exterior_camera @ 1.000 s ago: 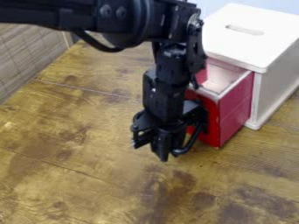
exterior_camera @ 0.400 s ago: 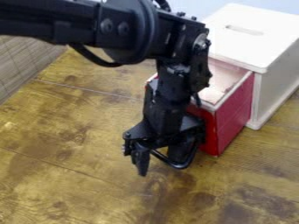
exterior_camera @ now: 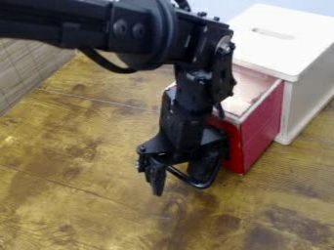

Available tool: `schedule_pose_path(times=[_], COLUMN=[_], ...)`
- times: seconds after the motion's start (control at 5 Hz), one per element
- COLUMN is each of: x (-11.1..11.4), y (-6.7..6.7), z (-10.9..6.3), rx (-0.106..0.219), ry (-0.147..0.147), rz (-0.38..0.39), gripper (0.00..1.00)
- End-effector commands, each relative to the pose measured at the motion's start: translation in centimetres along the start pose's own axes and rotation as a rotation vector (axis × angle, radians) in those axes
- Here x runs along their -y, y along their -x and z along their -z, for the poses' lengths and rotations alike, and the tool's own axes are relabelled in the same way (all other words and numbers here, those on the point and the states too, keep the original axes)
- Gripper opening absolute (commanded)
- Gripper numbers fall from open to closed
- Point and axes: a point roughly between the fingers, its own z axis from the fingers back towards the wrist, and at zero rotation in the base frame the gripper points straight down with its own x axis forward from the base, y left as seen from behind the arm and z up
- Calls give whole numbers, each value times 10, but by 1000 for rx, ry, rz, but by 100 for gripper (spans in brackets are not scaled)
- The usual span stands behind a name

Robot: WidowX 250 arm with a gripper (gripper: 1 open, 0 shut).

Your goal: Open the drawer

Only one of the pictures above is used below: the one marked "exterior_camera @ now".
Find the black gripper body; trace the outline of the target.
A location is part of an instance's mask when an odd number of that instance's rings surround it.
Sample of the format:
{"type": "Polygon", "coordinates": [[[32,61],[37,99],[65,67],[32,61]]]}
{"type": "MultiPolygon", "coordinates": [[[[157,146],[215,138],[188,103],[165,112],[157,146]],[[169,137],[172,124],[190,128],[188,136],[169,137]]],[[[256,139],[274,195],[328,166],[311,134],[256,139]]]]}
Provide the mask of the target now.
{"type": "Polygon", "coordinates": [[[228,156],[228,137],[208,123],[212,108],[194,113],[182,105],[178,87],[163,92],[159,117],[159,132],[137,147],[139,172],[152,162],[167,167],[187,163],[211,147],[223,150],[222,161],[228,156]]]}

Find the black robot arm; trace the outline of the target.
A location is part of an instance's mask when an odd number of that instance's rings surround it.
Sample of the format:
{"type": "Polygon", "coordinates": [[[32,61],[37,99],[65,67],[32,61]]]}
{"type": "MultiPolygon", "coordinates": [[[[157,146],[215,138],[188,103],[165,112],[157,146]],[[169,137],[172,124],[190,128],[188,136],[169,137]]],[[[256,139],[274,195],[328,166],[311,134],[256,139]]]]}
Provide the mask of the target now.
{"type": "Polygon", "coordinates": [[[153,194],[167,176],[208,188],[228,158],[228,137],[210,119],[224,115],[236,85],[232,36],[228,24],[194,12],[187,0],[0,0],[0,38],[76,49],[121,74],[172,65],[159,132],[137,148],[153,194]]]}

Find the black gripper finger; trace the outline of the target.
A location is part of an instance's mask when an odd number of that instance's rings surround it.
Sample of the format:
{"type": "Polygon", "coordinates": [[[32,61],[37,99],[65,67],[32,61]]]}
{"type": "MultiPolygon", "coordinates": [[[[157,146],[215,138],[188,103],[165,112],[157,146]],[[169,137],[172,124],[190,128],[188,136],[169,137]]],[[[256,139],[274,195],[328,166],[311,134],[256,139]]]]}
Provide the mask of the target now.
{"type": "Polygon", "coordinates": [[[164,190],[167,166],[164,164],[152,162],[144,169],[145,181],[151,185],[152,194],[160,196],[164,190]]]}
{"type": "Polygon", "coordinates": [[[218,147],[206,149],[196,159],[190,161],[188,175],[198,183],[208,183],[216,176],[220,167],[223,150],[218,147]]]}

